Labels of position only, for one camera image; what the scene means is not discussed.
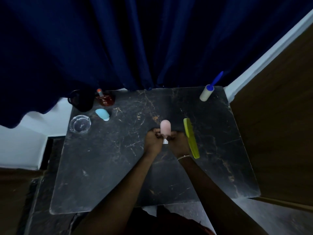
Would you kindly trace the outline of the person's right hand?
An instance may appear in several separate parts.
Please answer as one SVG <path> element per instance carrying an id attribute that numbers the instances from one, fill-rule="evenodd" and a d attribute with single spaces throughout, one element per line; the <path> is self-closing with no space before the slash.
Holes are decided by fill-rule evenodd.
<path id="1" fill-rule="evenodd" d="M 187 136 L 184 132 L 181 131 L 172 131 L 177 132 L 177 137 L 168 142 L 169 148 L 173 155 L 179 160 L 180 158 L 190 157 L 191 150 L 189 147 Z"/>

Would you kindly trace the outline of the person's left hand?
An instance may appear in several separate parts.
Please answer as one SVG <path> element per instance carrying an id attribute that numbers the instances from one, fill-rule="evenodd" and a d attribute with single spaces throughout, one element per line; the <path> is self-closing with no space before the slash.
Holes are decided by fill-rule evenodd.
<path id="1" fill-rule="evenodd" d="M 156 157 L 162 150 L 163 140 L 157 139 L 154 133 L 149 130 L 144 140 L 144 154 Z"/>

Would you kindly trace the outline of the pink capsule-shaped device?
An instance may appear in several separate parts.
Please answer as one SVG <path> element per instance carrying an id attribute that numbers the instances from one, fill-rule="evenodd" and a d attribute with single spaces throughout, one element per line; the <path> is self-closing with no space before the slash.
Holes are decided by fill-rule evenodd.
<path id="1" fill-rule="evenodd" d="M 163 144 L 168 144 L 167 139 L 171 136 L 171 123 L 168 120 L 161 121 L 160 134 L 163 137 Z"/>

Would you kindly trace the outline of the person's left forearm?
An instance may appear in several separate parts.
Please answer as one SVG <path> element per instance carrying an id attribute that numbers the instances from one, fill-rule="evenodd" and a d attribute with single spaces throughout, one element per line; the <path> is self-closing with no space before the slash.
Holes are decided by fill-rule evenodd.
<path id="1" fill-rule="evenodd" d="M 145 152 L 123 180 L 80 222 L 73 235 L 122 234 L 156 155 Z"/>

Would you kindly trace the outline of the person's right forearm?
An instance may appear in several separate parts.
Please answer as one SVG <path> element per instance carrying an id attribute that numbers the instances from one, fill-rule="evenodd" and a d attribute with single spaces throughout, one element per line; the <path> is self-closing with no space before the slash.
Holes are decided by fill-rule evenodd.
<path id="1" fill-rule="evenodd" d="M 178 162 L 188 175 L 216 235 L 268 235 L 191 157 L 180 158 Z"/>

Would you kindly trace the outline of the green comb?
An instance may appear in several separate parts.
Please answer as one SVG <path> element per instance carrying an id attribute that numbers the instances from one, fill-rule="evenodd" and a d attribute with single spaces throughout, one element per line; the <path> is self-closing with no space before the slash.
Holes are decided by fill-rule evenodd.
<path id="1" fill-rule="evenodd" d="M 195 159 L 200 158 L 200 154 L 199 154 L 199 150 L 198 150 L 198 145 L 195 139 L 195 135 L 194 135 L 194 130 L 193 130 L 193 126 L 191 124 L 191 121 L 189 118 L 184 118 L 183 119 L 183 124 L 184 124 L 184 128 L 185 128 L 185 133 L 188 139 L 188 143 L 189 143 L 189 147 L 191 150 L 191 153 L 193 155 L 193 157 Z"/>

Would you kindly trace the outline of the light blue oval device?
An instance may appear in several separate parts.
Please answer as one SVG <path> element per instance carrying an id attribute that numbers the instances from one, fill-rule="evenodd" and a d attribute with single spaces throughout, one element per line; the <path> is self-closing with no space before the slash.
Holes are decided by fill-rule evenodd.
<path id="1" fill-rule="evenodd" d="M 104 121 L 109 121 L 110 119 L 110 114 L 105 109 L 97 109 L 95 113 Z"/>

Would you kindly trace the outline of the brown glass bottle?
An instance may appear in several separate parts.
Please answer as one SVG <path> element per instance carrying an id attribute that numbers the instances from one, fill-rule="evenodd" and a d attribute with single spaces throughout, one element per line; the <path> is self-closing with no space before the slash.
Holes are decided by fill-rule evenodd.
<path id="1" fill-rule="evenodd" d="M 98 94 L 96 100 L 101 106 L 112 106 L 115 104 L 115 98 L 113 95 L 104 93 L 100 88 L 98 88 L 96 92 Z"/>

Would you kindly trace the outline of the clear glass ashtray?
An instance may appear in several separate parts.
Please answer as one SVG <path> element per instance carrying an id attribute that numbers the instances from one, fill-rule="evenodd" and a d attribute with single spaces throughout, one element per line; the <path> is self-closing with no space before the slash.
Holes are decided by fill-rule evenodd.
<path id="1" fill-rule="evenodd" d="M 73 117 L 68 125 L 68 129 L 72 133 L 85 134 L 91 127 L 91 119 L 86 115 L 77 115 Z"/>

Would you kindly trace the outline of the black mug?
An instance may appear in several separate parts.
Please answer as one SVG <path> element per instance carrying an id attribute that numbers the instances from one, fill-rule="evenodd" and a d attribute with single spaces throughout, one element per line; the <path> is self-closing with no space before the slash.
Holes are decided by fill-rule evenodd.
<path id="1" fill-rule="evenodd" d="M 93 108 L 95 93 L 92 90 L 74 90 L 69 94 L 68 102 L 80 112 L 87 112 Z"/>

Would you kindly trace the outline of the dark blue curtain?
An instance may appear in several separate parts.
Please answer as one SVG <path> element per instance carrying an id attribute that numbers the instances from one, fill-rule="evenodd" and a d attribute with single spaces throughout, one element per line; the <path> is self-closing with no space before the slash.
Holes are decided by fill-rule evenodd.
<path id="1" fill-rule="evenodd" d="M 75 90 L 227 86 L 313 0 L 0 0 L 0 125 Z"/>

